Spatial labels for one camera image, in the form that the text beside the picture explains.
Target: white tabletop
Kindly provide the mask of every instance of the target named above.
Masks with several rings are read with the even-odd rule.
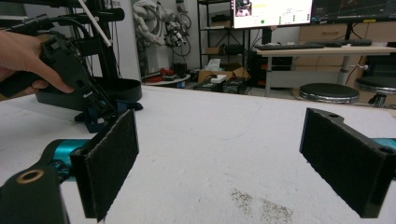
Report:
[[[257,50],[257,54],[260,54],[264,57],[389,55],[392,52],[396,52],[396,48],[377,46],[343,46],[341,48],[324,49]]]
[[[394,182],[379,218],[360,219],[299,152],[307,107],[369,137],[396,137],[386,111],[161,87],[143,87],[140,103],[140,154],[106,224],[395,223]],[[49,142],[92,138],[73,121],[77,113],[34,96],[1,102],[0,185]],[[62,193],[72,223],[95,223],[83,215],[76,183],[63,183]]]

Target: cardboard box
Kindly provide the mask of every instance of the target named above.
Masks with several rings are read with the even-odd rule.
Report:
[[[230,79],[230,77],[244,77],[246,79],[250,78],[248,70],[242,67],[240,63],[221,63],[220,67],[224,68],[225,71],[200,70],[198,75],[198,83],[203,82],[211,75],[226,75],[227,80]]]
[[[224,48],[215,47],[215,48],[205,49],[205,54],[222,54],[222,53],[224,53]]]

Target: keyboard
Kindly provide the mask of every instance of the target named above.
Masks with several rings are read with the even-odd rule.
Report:
[[[305,44],[318,44],[323,45],[324,47],[333,47],[335,45],[347,45],[350,46],[371,46],[371,39],[348,39],[348,40],[319,40],[319,41],[309,41]]]
[[[259,50],[279,50],[279,49],[323,49],[324,45],[318,44],[293,44],[293,45],[256,45]]]

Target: black round stool seat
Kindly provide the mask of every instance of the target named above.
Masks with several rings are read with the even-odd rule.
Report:
[[[312,101],[352,104],[359,100],[359,92],[339,84],[311,83],[300,87],[300,96]]]
[[[396,94],[396,77],[360,77],[355,84],[366,91]]]

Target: black foam pad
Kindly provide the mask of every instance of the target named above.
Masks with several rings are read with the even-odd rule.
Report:
[[[128,110],[70,155],[86,217],[106,216],[137,154],[134,111]]]
[[[396,151],[344,124],[333,113],[307,108],[300,151],[361,217],[378,217],[396,168]]]

